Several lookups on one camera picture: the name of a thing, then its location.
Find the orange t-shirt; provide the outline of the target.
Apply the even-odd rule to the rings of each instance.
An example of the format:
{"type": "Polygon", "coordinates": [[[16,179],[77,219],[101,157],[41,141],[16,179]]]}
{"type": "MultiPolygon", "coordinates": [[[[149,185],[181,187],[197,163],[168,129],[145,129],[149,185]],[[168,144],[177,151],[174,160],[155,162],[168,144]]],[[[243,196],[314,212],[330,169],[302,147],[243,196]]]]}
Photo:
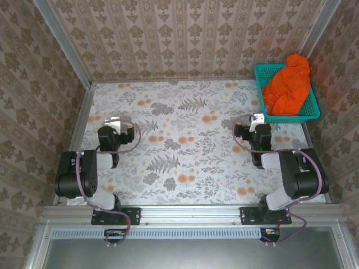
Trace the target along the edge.
{"type": "Polygon", "coordinates": [[[310,92],[308,60],[292,53],[284,63],[286,66],[261,89],[266,112],[273,116],[298,115],[310,92]]]}

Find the teal plastic basket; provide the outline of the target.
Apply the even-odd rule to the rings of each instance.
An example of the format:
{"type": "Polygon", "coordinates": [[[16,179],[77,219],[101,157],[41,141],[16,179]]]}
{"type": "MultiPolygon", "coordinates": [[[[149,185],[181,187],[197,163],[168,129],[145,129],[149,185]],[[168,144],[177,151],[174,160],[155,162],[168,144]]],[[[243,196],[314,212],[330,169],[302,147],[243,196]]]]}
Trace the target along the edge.
{"type": "Polygon", "coordinates": [[[259,102],[261,111],[265,116],[265,121],[268,123],[301,124],[308,120],[318,119],[320,116],[320,109],[312,87],[310,87],[309,95],[306,98],[301,110],[299,111],[299,115],[269,115],[266,112],[266,107],[262,95],[262,88],[267,86],[270,80],[285,66],[286,65],[284,63],[264,63],[256,64],[254,66],[259,102]]]}

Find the floral patterned table cover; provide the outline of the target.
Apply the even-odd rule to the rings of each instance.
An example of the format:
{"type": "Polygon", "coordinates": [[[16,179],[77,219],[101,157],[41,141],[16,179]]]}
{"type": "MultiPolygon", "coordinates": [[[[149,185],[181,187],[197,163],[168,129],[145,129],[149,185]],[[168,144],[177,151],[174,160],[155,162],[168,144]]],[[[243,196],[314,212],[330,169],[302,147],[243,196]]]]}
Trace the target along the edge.
{"type": "Polygon", "coordinates": [[[257,203],[282,185],[278,170],[252,164],[232,127],[260,111],[254,80],[96,84],[81,147],[97,147],[98,129],[120,117],[139,125],[121,146],[115,169],[98,184],[123,205],[257,203]]]}

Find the grey metal panel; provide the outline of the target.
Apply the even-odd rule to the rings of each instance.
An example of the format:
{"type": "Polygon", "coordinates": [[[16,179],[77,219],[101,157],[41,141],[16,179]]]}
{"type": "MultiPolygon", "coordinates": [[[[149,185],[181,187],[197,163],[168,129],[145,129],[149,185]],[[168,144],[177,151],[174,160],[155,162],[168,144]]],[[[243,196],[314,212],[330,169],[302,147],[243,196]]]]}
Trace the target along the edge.
{"type": "Polygon", "coordinates": [[[44,269],[344,269],[332,240],[273,247],[258,240],[54,240],[44,269]]]}

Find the aluminium side rail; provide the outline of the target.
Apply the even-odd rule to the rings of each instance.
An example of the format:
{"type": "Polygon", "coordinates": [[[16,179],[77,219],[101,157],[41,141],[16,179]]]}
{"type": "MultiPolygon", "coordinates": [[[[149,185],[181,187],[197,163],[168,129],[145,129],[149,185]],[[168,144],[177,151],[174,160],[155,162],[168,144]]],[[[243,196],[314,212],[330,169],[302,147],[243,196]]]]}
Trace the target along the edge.
{"type": "MultiPolygon", "coordinates": [[[[313,143],[312,143],[312,140],[311,140],[311,137],[310,137],[310,134],[309,134],[309,131],[308,131],[306,123],[302,123],[301,126],[302,126],[303,133],[305,135],[305,138],[306,138],[308,146],[313,148],[314,146],[313,146],[313,143]]],[[[326,204],[332,204],[332,201],[331,201],[330,196],[329,196],[328,193],[323,194],[323,197],[325,198],[325,203],[326,204]]]]}
{"type": "Polygon", "coordinates": [[[79,115],[77,117],[76,125],[73,130],[68,151],[79,151],[81,149],[86,124],[93,103],[94,91],[95,91],[94,84],[91,84],[89,88],[85,91],[85,95],[81,104],[79,115]]]}

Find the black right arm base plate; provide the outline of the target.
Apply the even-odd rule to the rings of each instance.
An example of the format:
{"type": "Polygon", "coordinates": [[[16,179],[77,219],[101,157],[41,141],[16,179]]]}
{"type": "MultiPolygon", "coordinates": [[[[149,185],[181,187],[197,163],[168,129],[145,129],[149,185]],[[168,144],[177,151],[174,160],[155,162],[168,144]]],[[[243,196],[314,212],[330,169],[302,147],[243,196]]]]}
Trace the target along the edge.
{"type": "Polygon", "coordinates": [[[258,207],[240,207],[242,225],[289,225],[292,219],[286,210],[261,210],[258,207]]]}

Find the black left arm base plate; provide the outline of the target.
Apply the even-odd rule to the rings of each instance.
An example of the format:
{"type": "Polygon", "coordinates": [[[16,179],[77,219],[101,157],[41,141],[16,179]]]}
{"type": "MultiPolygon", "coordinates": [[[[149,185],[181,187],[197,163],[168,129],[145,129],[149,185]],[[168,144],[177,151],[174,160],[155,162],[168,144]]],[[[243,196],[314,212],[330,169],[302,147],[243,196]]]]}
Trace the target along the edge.
{"type": "MultiPolygon", "coordinates": [[[[131,225],[139,225],[141,219],[141,208],[139,207],[123,207],[122,212],[126,214],[130,221],[131,225]]],[[[110,214],[103,211],[93,210],[93,215],[91,218],[92,225],[126,225],[125,217],[119,214],[110,214]]]]}

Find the aluminium mounting rail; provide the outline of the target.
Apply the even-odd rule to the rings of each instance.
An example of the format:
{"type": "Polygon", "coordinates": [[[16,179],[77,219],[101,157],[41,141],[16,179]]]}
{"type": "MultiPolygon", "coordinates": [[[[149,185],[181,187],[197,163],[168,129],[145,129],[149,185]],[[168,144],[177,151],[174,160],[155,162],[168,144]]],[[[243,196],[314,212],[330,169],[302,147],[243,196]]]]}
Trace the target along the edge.
{"type": "MultiPolygon", "coordinates": [[[[240,226],[240,207],[251,205],[140,206],[141,227],[231,227],[240,226]]],[[[339,205],[302,203],[290,209],[308,226],[334,226],[344,223],[339,205]]],[[[88,226],[93,209],[87,206],[46,206],[40,223],[53,226],[88,226]]]]}

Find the aluminium frame post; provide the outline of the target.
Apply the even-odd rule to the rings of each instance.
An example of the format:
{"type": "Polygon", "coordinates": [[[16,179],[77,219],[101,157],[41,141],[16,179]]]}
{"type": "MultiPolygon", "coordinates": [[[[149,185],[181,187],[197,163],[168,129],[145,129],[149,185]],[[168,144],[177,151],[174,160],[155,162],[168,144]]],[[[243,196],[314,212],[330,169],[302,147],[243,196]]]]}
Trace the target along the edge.
{"type": "Polygon", "coordinates": [[[309,59],[310,55],[314,51],[317,43],[319,42],[324,30],[333,17],[335,11],[340,5],[341,0],[325,0],[323,7],[321,8],[307,38],[305,39],[300,54],[306,59],[309,59]]]}
{"type": "Polygon", "coordinates": [[[91,88],[91,78],[89,72],[86,70],[84,64],[82,63],[80,55],[76,51],[75,46],[71,43],[71,38],[56,15],[54,8],[50,5],[48,0],[33,1],[45,22],[49,26],[59,46],[63,50],[65,56],[69,60],[73,70],[76,72],[85,90],[88,90],[91,88]]]}

